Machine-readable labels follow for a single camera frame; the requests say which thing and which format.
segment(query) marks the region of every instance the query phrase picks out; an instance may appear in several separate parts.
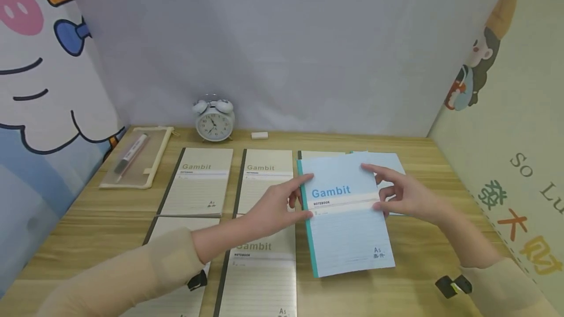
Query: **alarm clock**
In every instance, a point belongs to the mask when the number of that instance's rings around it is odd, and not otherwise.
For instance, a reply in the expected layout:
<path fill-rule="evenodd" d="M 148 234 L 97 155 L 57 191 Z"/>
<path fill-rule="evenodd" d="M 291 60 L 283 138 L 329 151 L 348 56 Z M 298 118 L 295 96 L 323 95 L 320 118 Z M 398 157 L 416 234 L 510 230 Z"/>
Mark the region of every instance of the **alarm clock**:
<path fill-rule="evenodd" d="M 196 114 L 196 130 L 201 138 L 211 142 L 230 139 L 235 124 L 230 101 L 220 99 L 216 94 L 207 94 L 194 103 L 192 111 Z"/>

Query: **marker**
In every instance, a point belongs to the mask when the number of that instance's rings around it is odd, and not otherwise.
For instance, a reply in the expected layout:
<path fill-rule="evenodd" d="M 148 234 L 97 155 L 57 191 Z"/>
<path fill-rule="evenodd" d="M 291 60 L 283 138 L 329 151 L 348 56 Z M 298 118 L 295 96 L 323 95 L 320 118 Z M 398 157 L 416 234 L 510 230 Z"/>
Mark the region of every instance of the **marker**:
<path fill-rule="evenodd" d="M 123 174 L 125 174 L 127 168 L 129 168 L 129 165 L 131 165 L 131 163 L 133 162 L 133 160 L 135 159 L 135 157 L 137 156 L 139 151 L 145 145 L 145 142 L 146 142 L 147 139 L 149 139 L 149 135 L 147 135 L 145 133 L 142 134 L 140 136 L 140 138 L 138 138 L 135 141 L 133 146 L 131 146 L 129 151 L 127 151 L 125 156 L 123 156 L 123 158 L 116 165 L 116 168 L 114 169 L 114 173 L 119 174 L 119 177 L 117 178 L 116 183 L 118 183 L 121 180 Z"/>

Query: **eraser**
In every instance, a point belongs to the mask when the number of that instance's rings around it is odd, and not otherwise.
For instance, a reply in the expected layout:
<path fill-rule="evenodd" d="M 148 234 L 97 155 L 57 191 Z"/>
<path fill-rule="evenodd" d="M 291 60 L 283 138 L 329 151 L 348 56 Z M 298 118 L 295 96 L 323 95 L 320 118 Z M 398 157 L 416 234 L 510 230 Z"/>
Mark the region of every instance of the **eraser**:
<path fill-rule="evenodd" d="M 267 139 L 268 132 L 251 132 L 250 138 L 252 139 Z"/>

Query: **wooden desk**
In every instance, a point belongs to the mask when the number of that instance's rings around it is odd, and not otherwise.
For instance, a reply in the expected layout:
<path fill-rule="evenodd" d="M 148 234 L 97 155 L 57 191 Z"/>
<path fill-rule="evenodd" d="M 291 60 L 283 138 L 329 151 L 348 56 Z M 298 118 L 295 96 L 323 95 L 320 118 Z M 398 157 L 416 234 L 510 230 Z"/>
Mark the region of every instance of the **wooden desk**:
<path fill-rule="evenodd" d="M 251 140 L 250 132 L 238 131 L 233 141 L 211 144 L 200 142 L 193 129 L 177 132 L 180 135 L 171 137 L 149 190 L 97 188 L 109 164 L 126 146 L 125 142 L 119 144 L 0 301 L 0 316 L 34 316 L 41 302 L 62 281 L 140 246 L 182 147 L 234 149 L 222 221 L 230 220 L 233 213 L 245 148 L 291 149 L 295 158 L 298 150 L 397 153 L 407 173 L 448 197 L 504 255 L 511 257 L 431 139 L 271 132 L 268 140 Z M 434 286 L 443 275 L 459 274 L 456 255 L 437 228 L 398 216 L 390 216 L 387 225 L 396 268 L 323 279 L 313 277 L 305 225 L 297 225 L 299 316 L 480 316 L 468 296 L 446 300 Z M 223 255 L 212 262 L 202 317 L 213 314 L 222 263 Z"/>

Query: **blue bow tie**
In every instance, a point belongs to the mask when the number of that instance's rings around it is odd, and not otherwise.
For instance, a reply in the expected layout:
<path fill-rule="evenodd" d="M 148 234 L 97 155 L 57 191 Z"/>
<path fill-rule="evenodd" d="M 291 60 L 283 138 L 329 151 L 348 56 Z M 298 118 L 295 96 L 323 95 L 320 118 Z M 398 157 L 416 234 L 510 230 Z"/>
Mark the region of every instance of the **blue bow tie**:
<path fill-rule="evenodd" d="M 86 37 L 92 37 L 88 26 L 84 23 L 84 18 L 82 18 L 81 24 L 60 19 L 55 22 L 53 28 L 55 29 L 55 36 L 63 49 L 73 57 L 78 57 L 82 54 L 84 40 Z"/>

